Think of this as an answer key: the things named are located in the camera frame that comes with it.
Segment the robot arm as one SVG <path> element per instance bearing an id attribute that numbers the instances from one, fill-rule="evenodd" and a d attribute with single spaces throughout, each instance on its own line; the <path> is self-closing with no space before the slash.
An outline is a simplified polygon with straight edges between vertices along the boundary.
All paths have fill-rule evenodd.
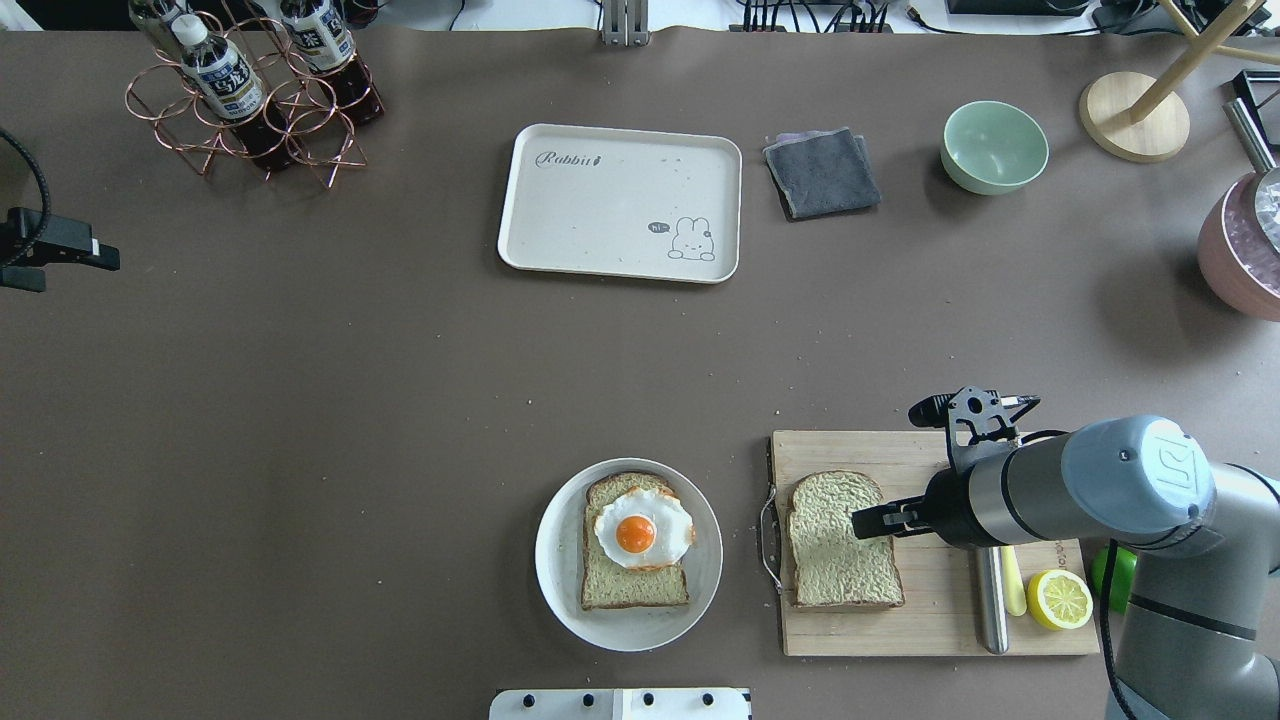
<path id="1" fill-rule="evenodd" d="M 1277 483 L 1212 462 L 1155 415 L 1023 445 L 1007 432 L 948 443 L 923 495 L 858 511 L 859 538 L 937 534 L 963 550 L 1106 539 L 1135 553 L 1111 719 L 1275 719 L 1277 660 L 1256 648 L 1277 575 Z"/>

